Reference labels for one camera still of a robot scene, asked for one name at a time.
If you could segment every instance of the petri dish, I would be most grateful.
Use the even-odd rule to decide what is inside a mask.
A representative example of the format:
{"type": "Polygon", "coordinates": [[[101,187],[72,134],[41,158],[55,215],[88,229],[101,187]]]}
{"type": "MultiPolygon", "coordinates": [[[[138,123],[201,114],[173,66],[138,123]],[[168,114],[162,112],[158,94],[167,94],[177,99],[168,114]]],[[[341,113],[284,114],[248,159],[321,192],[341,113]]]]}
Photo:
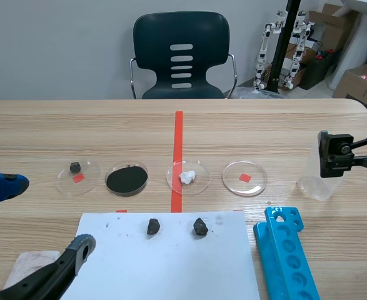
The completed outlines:
{"type": "Polygon", "coordinates": [[[146,187],[148,170],[141,162],[119,162],[107,172],[105,181],[111,193],[121,197],[134,196],[146,187]]]}
{"type": "Polygon", "coordinates": [[[77,196],[87,193],[101,180],[101,170],[96,162],[85,160],[77,162],[81,167],[80,172],[72,173],[68,164],[58,174],[56,187],[64,195],[77,196]]]}
{"type": "Polygon", "coordinates": [[[268,181],[265,170],[252,161],[235,161],[222,172],[223,184],[231,192],[251,197],[261,194],[268,181]]]}
{"type": "Polygon", "coordinates": [[[168,168],[166,172],[166,181],[169,187],[180,194],[196,195],[203,192],[209,185],[211,178],[208,170],[200,161],[181,161],[176,162],[168,168]],[[182,184],[179,175],[182,172],[194,171],[196,177],[189,184],[182,184]]]}

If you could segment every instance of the clear plastic cup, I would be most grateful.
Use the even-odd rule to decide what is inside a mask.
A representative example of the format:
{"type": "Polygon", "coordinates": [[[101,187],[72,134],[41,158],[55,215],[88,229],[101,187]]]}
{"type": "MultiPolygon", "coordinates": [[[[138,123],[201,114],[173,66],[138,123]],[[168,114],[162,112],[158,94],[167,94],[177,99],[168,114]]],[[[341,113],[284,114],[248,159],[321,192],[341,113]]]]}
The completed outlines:
{"type": "Polygon", "coordinates": [[[319,165],[319,139],[311,147],[303,173],[297,181],[300,191],[315,200],[328,200],[343,182],[342,177],[322,178],[319,165]]]}

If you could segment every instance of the small red square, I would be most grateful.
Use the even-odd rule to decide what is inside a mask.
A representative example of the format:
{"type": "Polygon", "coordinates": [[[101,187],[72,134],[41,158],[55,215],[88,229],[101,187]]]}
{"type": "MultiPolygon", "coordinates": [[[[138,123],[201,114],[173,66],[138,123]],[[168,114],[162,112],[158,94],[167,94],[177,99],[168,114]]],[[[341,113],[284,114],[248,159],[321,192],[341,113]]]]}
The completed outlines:
{"type": "Polygon", "coordinates": [[[242,173],[242,175],[240,175],[239,180],[249,183],[251,180],[251,176],[249,174],[242,173]]]}
{"type": "Polygon", "coordinates": [[[79,173],[78,175],[73,176],[72,179],[74,183],[80,183],[82,180],[84,180],[84,175],[83,173],[79,173]]]}

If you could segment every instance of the dark rock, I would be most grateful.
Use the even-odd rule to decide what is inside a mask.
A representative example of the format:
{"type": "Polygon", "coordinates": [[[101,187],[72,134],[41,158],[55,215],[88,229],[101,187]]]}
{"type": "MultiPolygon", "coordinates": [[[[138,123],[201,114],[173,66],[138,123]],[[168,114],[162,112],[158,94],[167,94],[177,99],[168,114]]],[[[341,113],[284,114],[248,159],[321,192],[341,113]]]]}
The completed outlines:
{"type": "Polygon", "coordinates": [[[81,171],[81,165],[80,163],[76,162],[72,162],[71,165],[69,166],[69,170],[71,173],[78,173],[81,171]]]}
{"type": "Polygon", "coordinates": [[[208,232],[208,228],[206,226],[206,223],[199,217],[196,222],[193,224],[194,231],[196,231],[196,234],[198,236],[206,236],[208,232]]]}
{"type": "Polygon", "coordinates": [[[150,219],[148,222],[147,227],[147,234],[152,236],[153,234],[156,234],[159,231],[160,225],[157,219],[150,219]]]}

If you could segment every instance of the black chair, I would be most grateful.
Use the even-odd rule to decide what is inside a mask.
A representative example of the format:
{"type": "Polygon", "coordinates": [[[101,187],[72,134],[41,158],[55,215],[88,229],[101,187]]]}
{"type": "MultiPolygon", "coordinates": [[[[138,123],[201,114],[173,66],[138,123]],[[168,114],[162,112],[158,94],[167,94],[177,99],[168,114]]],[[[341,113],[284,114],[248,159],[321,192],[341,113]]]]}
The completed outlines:
{"type": "Polygon", "coordinates": [[[206,80],[210,67],[232,58],[234,85],[238,75],[234,56],[229,54],[229,25],[216,12],[164,12],[140,17],[133,29],[134,52],[131,59],[138,67],[152,70],[156,84],[143,94],[143,99],[224,98],[217,87],[206,80]]]}

